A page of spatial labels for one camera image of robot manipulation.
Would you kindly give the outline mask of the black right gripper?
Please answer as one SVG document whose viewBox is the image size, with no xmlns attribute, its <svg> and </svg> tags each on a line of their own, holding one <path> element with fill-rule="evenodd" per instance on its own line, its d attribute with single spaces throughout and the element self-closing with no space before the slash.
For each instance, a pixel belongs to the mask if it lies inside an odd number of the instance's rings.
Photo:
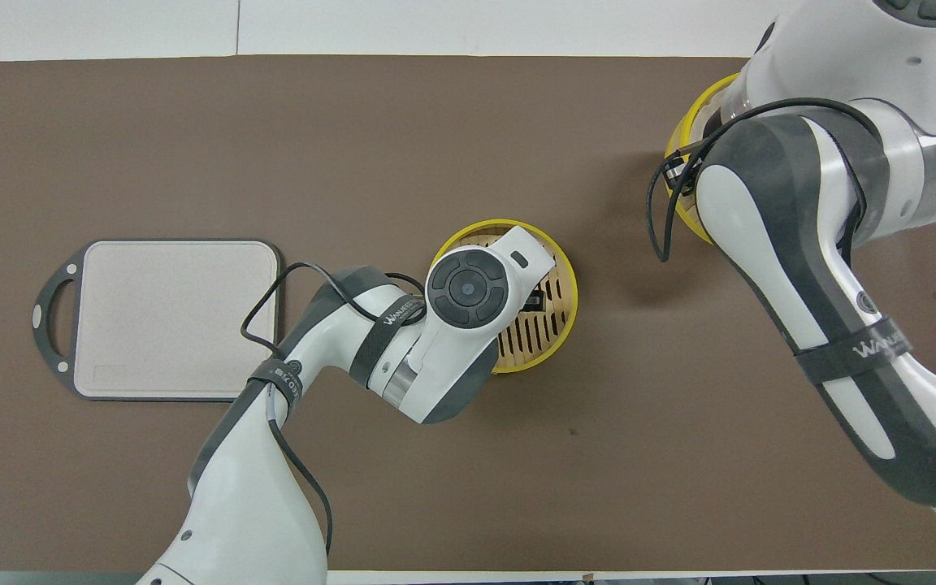
<svg viewBox="0 0 936 585">
<path fill-rule="evenodd" d="M 692 164 L 690 161 L 692 149 L 673 149 L 671 152 L 671 193 L 677 192 L 680 197 L 694 196 L 696 189 L 696 174 L 700 162 Z"/>
</svg>

